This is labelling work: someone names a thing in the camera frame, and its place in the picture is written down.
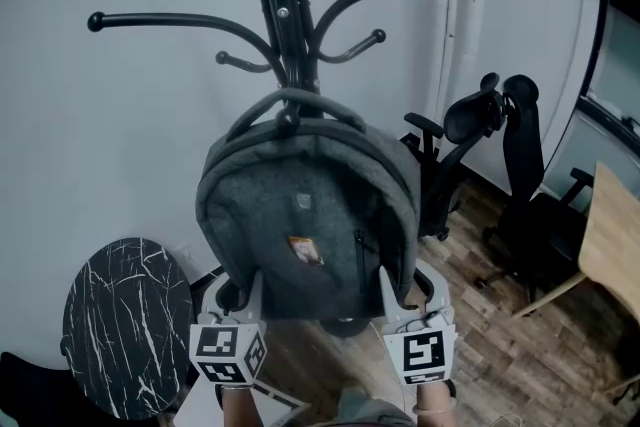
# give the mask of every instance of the black marble table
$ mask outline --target black marble table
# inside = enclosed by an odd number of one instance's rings
[[[175,259],[141,238],[103,247],[69,292],[61,349],[76,382],[116,418],[169,406],[189,370],[189,283]]]

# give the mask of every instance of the gray backpack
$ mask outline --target gray backpack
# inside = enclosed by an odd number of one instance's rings
[[[253,124],[277,102],[318,109],[293,134]],[[198,223],[230,281],[264,276],[267,318],[365,319],[383,314],[378,269],[398,298],[413,281],[420,169],[401,142],[337,102],[283,88],[245,112],[209,150]]]

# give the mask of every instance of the coat rack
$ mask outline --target coat rack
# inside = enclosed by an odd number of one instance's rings
[[[131,27],[143,25],[208,27],[235,34],[262,54],[266,64],[256,64],[220,51],[216,62],[228,64],[250,73],[273,71],[279,87],[296,87],[319,93],[318,60],[339,64],[350,61],[376,43],[382,43],[386,34],[374,30],[342,55],[329,56],[320,47],[333,21],[347,8],[361,0],[337,0],[320,17],[314,27],[309,0],[260,0],[269,43],[255,32],[231,20],[217,16],[184,13],[126,13],[105,14],[97,11],[88,20],[89,30],[99,32],[105,27]],[[278,113],[278,126],[285,130],[297,128],[299,115],[321,116],[313,109],[298,112],[296,105],[286,106]]]

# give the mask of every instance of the backpack strap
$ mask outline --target backpack strap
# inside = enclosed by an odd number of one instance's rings
[[[338,121],[355,128],[363,134],[366,131],[366,124],[364,120],[344,105],[334,102],[329,98],[325,98],[324,96],[320,96],[317,93],[310,93],[309,91],[304,91],[302,89],[286,87],[265,96],[262,100],[242,114],[231,126],[229,132],[227,132],[227,142],[230,142],[236,137],[244,134],[260,116],[281,100],[319,109],[329,116],[333,116]]]

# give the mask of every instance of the black office chair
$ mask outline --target black office chair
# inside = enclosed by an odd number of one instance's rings
[[[0,410],[22,426],[154,427],[156,418],[120,420],[89,400],[71,370],[52,370],[0,354]]]
[[[488,244],[497,235],[515,261],[506,269],[486,279],[478,278],[478,288],[485,288],[505,276],[525,281],[529,300],[547,280],[564,280],[578,272],[578,255],[586,227],[586,217],[569,206],[585,187],[593,187],[593,177],[579,169],[571,176],[576,183],[561,200],[547,194],[535,194],[544,177],[540,127],[538,123],[538,88],[524,75],[504,82],[507,126],[504,133],[504,158],[511,184],[511,198],[497,227],[486,228],[483,239]]]
[[[420,151],[420,138],[407,134],[401,140],[420,162],[421,210],[418,235],[433,235],[445,240],[449,235],[447,217],[455,210],[457,188],[464,178],[460,160],[484,136],[500,130],[504,123],[504,101],[495,90],[500,77],[489,73],[480,82],[480,91],[454,103],[444,117],[444,128],[414,112],[404,119],[422,130],[424,149]],[[457,144],[442,162],[438,162],[438,150],[434,150],[433,138],[445,136]]]

